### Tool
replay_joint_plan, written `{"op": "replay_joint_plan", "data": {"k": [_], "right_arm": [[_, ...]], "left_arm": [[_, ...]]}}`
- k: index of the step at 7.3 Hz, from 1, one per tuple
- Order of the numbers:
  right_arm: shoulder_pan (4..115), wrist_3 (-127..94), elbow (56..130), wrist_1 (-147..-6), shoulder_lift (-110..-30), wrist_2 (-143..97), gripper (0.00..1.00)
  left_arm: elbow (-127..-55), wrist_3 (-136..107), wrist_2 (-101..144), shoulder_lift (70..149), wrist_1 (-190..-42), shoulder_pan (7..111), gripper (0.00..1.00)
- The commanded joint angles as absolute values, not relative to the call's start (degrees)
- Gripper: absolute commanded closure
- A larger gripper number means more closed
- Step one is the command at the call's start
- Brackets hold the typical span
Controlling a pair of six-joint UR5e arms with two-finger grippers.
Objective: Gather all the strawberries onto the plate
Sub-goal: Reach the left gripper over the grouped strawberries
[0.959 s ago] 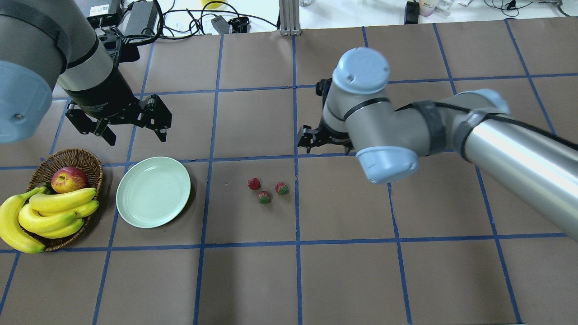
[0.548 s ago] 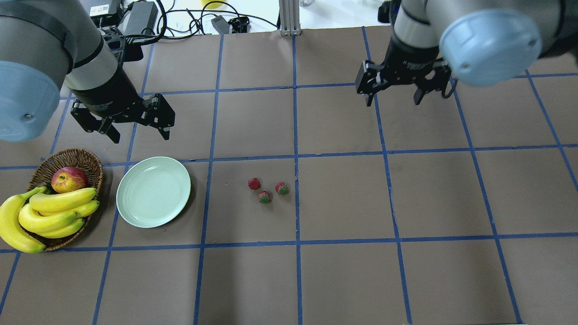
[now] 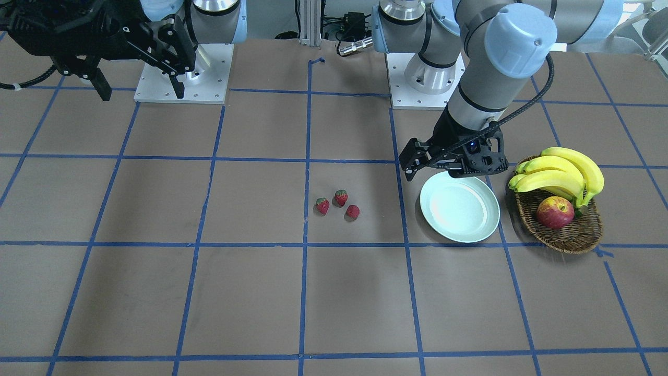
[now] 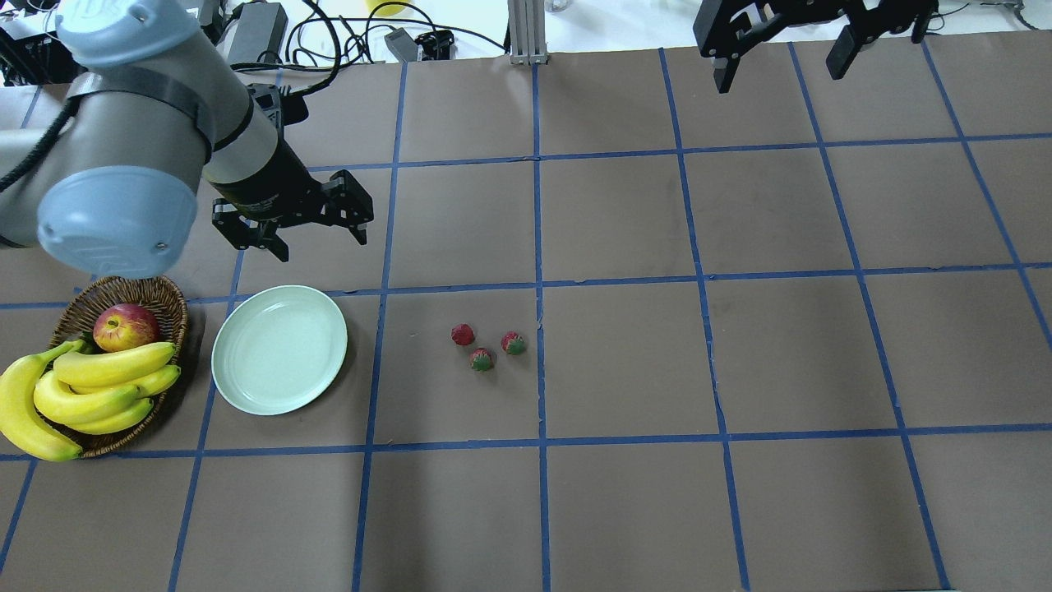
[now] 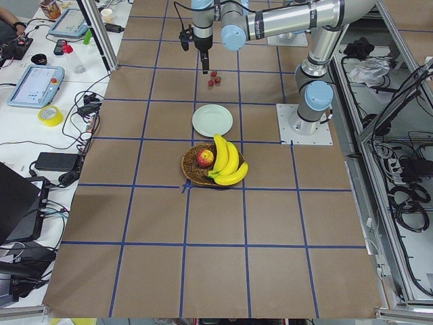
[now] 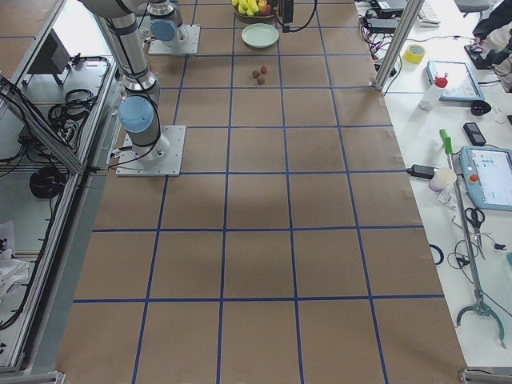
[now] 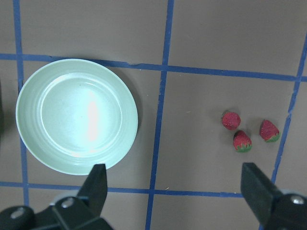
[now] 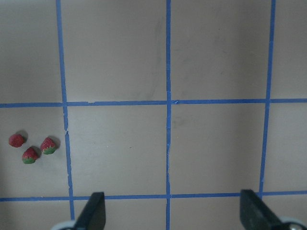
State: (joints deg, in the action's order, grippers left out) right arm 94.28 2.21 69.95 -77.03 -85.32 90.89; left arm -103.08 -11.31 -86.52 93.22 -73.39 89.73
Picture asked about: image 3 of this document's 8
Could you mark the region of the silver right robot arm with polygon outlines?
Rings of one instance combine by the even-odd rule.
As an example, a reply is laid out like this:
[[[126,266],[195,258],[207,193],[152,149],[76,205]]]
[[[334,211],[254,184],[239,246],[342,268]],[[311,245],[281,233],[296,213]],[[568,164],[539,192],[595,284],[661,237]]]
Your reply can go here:
[[[19,91],[54,72],[89,81],[103,101],[112,88],[101,60],[141,60],[159,69],[177,99],[181,75],[200,66],[203,44],[237,44],[247,37],[245,1],[2,1],[2,31],[27,53],[47,56],[50,66]]]

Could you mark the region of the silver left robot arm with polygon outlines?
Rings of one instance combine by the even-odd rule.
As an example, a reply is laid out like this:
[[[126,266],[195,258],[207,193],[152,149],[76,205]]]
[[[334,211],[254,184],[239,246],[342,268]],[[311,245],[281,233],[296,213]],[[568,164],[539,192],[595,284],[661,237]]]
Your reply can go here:
[[[422,168],[447,170],[452,178],[498,174],[508,169],[501,125],[539,100],[504,115],[528,79],[544,63],[553,69],[556,43],[608,37],[623,1],[381,1],[372,10],[374,48],[415,53],[418,64],[455,71],[460,53],[469,59],[427,141],[411,138],[399,155],[407,181]]]

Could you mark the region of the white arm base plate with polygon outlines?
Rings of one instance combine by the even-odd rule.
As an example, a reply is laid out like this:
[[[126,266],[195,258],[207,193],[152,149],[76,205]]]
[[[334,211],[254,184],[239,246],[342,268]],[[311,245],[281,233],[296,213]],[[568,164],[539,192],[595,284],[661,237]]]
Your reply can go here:
[[[177,77],[184,97],[176,97],[167,75],[144,65],[134,95],[136,102],[155,104],[224,104],[231,73],[233,44],[200,44],[194,70]]]
[[[416,53],[387,53],[386,65],[391,104],[399,110],[443,110],[465,71],[461,54],[453,66],[438,68]]]

